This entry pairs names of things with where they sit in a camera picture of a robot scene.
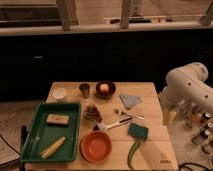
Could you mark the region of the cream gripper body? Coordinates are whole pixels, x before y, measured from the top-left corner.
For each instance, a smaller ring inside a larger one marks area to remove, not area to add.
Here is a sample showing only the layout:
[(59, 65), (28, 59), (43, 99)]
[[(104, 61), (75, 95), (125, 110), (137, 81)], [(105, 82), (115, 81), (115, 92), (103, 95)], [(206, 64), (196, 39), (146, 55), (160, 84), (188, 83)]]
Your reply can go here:
[(163, 113), (163, 124), (168, 125), (171, 120), (171, 113), (182, 104), (182, 98), (168, 88), (164, 88), (158, 94), (158, 98)]

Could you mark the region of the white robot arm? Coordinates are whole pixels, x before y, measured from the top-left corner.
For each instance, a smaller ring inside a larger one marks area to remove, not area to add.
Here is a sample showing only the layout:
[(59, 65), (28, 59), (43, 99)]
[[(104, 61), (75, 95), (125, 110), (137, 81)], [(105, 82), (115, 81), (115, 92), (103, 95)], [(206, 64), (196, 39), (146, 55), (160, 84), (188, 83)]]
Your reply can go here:
[(213, 88), (205, 83), (207, 78), (208, 69), (200, 62), (193, 62), (167, 73), (166, 86), (158, 95), (164, 125), (169, 124), (171, 113), (186, 100), (213, 114)]

